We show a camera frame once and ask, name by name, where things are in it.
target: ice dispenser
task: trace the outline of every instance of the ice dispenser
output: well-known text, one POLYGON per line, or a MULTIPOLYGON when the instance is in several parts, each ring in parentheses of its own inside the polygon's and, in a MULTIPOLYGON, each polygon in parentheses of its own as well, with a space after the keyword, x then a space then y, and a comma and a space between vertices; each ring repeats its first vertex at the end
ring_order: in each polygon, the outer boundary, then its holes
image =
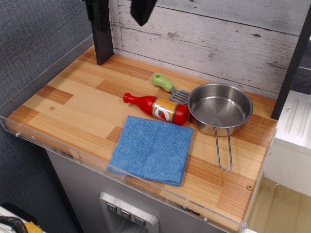
POLYGON ((154 215, 106 192, 101 192, 100 202, 110 233, 159 233, 154 215))

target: pan handle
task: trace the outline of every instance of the pan handle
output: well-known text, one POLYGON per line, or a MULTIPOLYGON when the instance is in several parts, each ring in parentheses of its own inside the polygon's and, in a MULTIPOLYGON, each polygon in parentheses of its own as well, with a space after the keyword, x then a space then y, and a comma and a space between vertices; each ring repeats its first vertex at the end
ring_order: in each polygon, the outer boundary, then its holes
POLYGON ((218 166, 223 171, 230 171, 232 169, 232 153, 231 153, 231 143, 230 143, 230 131, 227 128, 228 132, 228 143, 229 143, 229 153, 230 153, 230 167, 228 169, 224 169, 220 164, 220 155, 219 155, 219 145, 218 145, 218 136, 217 136, 217 129, 214 127, 215 137, 216 137, 216 146, 217 146, 217 156, 218 156, 218 166))

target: whitewashed wood wall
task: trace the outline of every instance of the whitewashed wood wall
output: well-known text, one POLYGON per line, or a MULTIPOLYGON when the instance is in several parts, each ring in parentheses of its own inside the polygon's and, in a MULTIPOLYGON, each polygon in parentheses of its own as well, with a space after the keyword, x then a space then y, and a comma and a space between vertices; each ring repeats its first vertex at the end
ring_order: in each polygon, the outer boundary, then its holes
POLYGON ((158 0, 144 26, 110 0, 114 52, 276 99, 311 0, 158 0))

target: green handle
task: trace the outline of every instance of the green handle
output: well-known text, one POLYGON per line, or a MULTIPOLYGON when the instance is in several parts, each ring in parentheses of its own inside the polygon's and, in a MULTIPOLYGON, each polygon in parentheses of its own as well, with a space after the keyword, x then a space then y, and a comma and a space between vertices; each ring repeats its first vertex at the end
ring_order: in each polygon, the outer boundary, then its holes
POLYGON ((174 84, 168 81, 162 74, 155 74, 152 77, 152 83, 155 86, 162 87, 167 92, 170 92, 175 87, 174 84))

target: toy bottle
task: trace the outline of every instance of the toy bottle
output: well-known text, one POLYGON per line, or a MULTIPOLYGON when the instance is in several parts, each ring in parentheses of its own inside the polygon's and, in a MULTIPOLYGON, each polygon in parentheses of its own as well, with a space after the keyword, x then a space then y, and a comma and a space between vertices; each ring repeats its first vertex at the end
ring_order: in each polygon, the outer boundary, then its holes
POLYGON ((184 125, 188 119, 188 106, 161 99, 157 96, 135 97, 126 93, 123 97, 125 103, 137 105, 146 114, 165 120, 176 125, 184 125))

